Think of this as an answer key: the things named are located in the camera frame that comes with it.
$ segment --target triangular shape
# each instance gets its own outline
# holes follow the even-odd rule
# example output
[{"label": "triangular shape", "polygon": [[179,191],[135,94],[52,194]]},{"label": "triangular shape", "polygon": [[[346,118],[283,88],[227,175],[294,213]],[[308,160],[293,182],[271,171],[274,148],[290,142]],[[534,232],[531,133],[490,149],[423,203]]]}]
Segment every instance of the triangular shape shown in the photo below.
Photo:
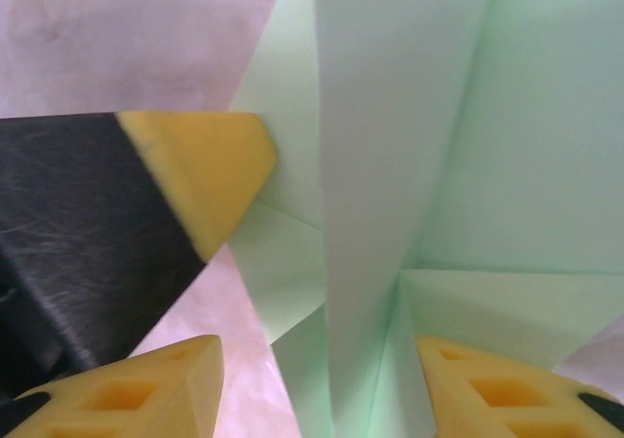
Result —
[{"label": "triangular shape", "polygon": [[219,338],[193,338],[28,391],[51,399],[7,438],[209,438],[222,384]]},{"label": "triangular shape", "polygon": [[441,338],[416,338],[438,438],[621,438],[594,386]]},{"label": "triangular shape", "polygon": [[122,128],[203,260],[236,227],[276,163],[250,113],[126,111]]}]

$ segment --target mint green paper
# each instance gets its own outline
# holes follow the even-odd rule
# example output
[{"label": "mint green paper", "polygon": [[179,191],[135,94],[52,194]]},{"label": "mint green paper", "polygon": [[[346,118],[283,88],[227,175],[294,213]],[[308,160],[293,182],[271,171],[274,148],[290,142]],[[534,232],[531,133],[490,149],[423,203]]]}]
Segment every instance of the mint green paper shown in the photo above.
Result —
[{"label": "mint green paper", "polygon": [[493,1],[422,259],[624,272],[623,26],[624,0]]},{"label": "mint green paper", "polygon": [[[231,246],[306,438],[431,436],[414,334],[552,367],[621,314],[620,276],[514,272],[624,272],[622,9],[278,1],[232,106],[280,165]],[[391,318],[423,265],[489,271],[404,270]]]},{"label": "mint green paper", "polygon": [[436,423],[414,342],[410,299],[399,284],[370,413],[369,438],[432,438]]},{"label": "mint green paper", "polygon": [[488,0],[316,1],[331,402],[361,438]]},{"label": "mint green paper", "polygon": [[416,334],[552,369],[624,309],[624,275],[406,270]]},{"label": "mint green paper", "polygon": [[325,301],[313,0],[277,0],[230,105],[260,114],[278,166],[230,238],[269,342]]},{"label": "mint green paper", "polygon": [[325,301],[321,232],[260,202],[229,246],[269,343]]},{"label": "mint green paper", "polygon": [[262,117],[279,165],[258,199],[319,228],[318,65],[314,0],[277,0],[230,109]]},{"label": "mint green paper", "polygon": [[332,437],[325,309],[316,310],[273,344],[303,438]]}]

